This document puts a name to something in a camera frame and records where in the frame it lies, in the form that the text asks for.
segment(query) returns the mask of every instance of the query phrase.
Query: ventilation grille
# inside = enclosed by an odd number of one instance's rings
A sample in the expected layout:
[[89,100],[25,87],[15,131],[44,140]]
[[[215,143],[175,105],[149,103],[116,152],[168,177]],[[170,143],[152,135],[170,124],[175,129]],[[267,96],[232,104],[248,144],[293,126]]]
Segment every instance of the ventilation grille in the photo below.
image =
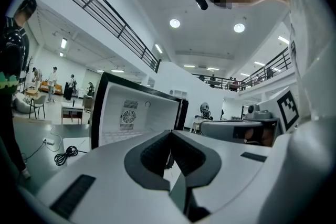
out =
[[133,130],[133,123],[121,123],[120,124],[121,131],[130,131]]
[[132,101],[132,100],[125,100],[124,108],[125,109],[136,109],[138,108],[138,102]]

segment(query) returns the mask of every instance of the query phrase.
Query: metal railing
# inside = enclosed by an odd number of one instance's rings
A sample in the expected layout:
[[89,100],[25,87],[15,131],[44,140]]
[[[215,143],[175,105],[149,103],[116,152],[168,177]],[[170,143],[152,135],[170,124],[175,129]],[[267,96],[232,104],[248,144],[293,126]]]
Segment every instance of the metal railing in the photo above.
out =
[[123,42],[151,69],[158,72],[160,60],[147,48],[133,29],[107,0],[72,0],[90,14],[97,22]]
[[263,67],[258,69],[246,79],[243,79],[240,83],[240,91],[244,91],[247,88],[263,83],[264,81],[279,75],[281,72],[284,72],[292,66],[293,65],[290,60],[287,47]]
[[206,76],[201,74],[192,74],[197,76],[204,83],[209,84],[212,88],[223,89],[228,91],[240,91],[240,81],[233,79],[225,79],[215,76]]

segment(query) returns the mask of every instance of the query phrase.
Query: chair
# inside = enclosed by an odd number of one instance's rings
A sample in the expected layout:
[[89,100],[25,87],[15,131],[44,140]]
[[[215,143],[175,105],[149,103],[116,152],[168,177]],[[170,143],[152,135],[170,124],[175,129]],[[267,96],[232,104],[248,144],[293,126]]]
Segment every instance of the chair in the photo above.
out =
[[31,107],[34,108],[34,113],[35,113],[35,119],[37,119],[37,116],[36,116],[36,109],[38,108],[38,113],[37,115],[40,114],[40,108],[43,107],[43,115],[44,115],[44,118],[46,118],[46,114],[44,112],[44,103],[46,102],[46,98],[47,96],[46,95],[41,95],[38,99],[31,99],[31,102],[30,102],[30,108],[29,108],[29,118],[30,118],[30,111],[31,111]]

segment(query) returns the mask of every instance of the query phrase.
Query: white floor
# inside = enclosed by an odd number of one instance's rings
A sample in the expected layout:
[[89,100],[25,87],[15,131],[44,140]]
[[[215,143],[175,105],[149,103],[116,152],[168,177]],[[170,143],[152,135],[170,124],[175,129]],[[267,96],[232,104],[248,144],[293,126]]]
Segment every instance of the white floor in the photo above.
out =
[[[46,93],[46,92],[39,92],[38,94],[48,95],[48,93]],[[38,109],[36,110],[36,116],[37,116],[38,120],[51,121],[52,124],[61,124],[61,103],[62,102],[72,103],[73,100],[74,100],[75,103],[78,103],[78,104],[83,103],[83,99],[81,99],[81,98],[77,99],[77,98],[72,97],[71,101],[68,101],[63,97],[63,95],[57,95],[57,94],[53,94],[52,98],[54,99],[54,102],[51,101],[50,103],[45,103],[44,104],[45,113],[46,113],[46,118],[45,119],[44,119],[44,116],[43,116],[43,108],[40,108],[39,115],[37,115]],[[29,114],[22,114],[22,113],[19,113],[15,110],[14,117],[20,117],[20,118],[28,119]],[[31,120],[35,119],[34,112],[32,112],[32,114],[30,115],[30,119]],[[84,112],[84,114],[83,114],[83,124],[87,124],[89,119],[90,119],[90,113],[89,112]],[[71,119],[63,119],[63,124],[78,124],[78,120],[74,119],[73,122],[72,122]]]

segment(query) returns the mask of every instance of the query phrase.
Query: table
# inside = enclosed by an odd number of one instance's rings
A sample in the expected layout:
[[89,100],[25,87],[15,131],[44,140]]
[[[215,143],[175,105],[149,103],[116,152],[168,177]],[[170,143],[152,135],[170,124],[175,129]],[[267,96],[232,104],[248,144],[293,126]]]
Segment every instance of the table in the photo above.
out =
[[62,102],[62,111],[61,111],[61,123],[63,124],[63,119],[79,119],[81,124],[83,123],[83,112],[84,106],[80,104],[75,104],[72,106],[72,103]]

